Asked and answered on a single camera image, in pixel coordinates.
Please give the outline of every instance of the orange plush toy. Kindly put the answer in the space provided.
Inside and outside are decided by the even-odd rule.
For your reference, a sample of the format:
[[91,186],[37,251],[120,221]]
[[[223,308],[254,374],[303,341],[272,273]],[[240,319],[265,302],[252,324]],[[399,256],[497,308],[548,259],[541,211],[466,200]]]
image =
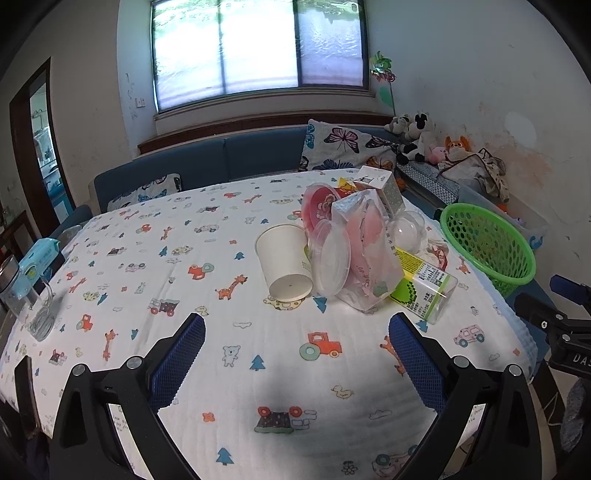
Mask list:
[[450,149],[453,147],[460,147],[466,150],[467,152],[471,152],[470,149],[470,141],[464,137],[464,135],[460,136],[460,140],[452,140],[450,137],[445,138],[445,148],[449,152]]

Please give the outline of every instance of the sofa backrest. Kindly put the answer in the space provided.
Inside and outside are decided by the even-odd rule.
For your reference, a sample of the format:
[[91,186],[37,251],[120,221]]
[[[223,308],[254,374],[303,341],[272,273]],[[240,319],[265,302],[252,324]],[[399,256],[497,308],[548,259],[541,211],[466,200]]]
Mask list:
[[[352,127],[386,140],[399,140],[381,127]],[[183,190],[216,183],[296,170],[306,126],[241,132],[209,138],[143,155],[96,176],[100,211],[111,200],[170,173],[181,175]]]

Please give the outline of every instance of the white tablecloth with cartoon print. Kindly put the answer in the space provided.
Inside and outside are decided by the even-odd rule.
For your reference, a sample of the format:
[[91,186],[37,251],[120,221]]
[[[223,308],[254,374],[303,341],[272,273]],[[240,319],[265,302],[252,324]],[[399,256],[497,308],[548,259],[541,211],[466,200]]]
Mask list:
[[[14,368],[25,354],[32,357],[37,406],[51,436],[74,365],[118,368],[198,312],[206,322],[205,345],[173,404],[159,415],[202,478],[392,477],[435,413],[398,365],[386,338],[391,316],[406,312],[450,356],[464,355],[478,368],[516,363],[528,372],[524,352],[531,338],[518,338],[504,316],[506,304],[500,309],[487,292],[488,279],[477,276],[428,219],[421,256],[460,281],[436,325],[390,301],[363,314],[338,300],[269,298],[254,251],[258,235],[278,223],[301,224],[301,195],[309,184],[335,185],[355,173],[237,181],[92,219],[51,281],[59,309],[49,337],[37,343],[19,324],[13,328],[2,354],[0,394],[16,407]],[[484,341],[456,344],[466,328]],[[320,348],[315,361],[300,356],[308,342]],[[112,411],[135,471],[149,478],[125,419]]]

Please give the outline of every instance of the blue gripper pad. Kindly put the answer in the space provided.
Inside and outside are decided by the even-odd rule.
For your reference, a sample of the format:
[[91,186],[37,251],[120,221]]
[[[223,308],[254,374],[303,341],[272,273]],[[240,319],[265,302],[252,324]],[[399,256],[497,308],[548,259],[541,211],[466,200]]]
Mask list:
[[446,399],[443,395],[443,376],[439,369],[400,314],[390,319],[388,334],[423,404],[440,414],[445,407]]
[[560,275],[555,275],[550,279],[550,290],[577,305],[584,305],[591,300],[589,291],[584,285],[575,283]]
[[168,407],[205,342],[205,322],[199,315],[174,335],[175,341],[150,378],[150,407]]

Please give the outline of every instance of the white paper bucket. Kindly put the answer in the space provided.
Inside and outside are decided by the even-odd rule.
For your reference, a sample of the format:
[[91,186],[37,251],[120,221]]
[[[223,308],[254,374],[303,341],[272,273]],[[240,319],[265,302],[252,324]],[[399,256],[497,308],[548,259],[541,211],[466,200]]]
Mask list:
[[256,239],[255,251],[269,294],[281,302],[296,301],[312,291],[312,268],[304,248],[306,232],[297,225],[275,225]]

